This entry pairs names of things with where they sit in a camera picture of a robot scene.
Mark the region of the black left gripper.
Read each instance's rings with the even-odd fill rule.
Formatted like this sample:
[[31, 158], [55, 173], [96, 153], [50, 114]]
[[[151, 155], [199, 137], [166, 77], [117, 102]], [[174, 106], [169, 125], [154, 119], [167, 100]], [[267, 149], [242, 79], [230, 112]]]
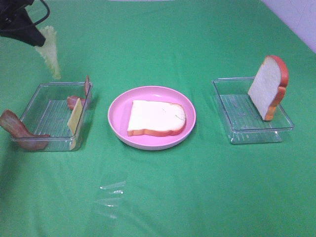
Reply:
[[33, 0], [1, 0], [0, 1], [0, 35], [29, 44], [43, 46], [45, 37], [34, 26], [26, 7]]

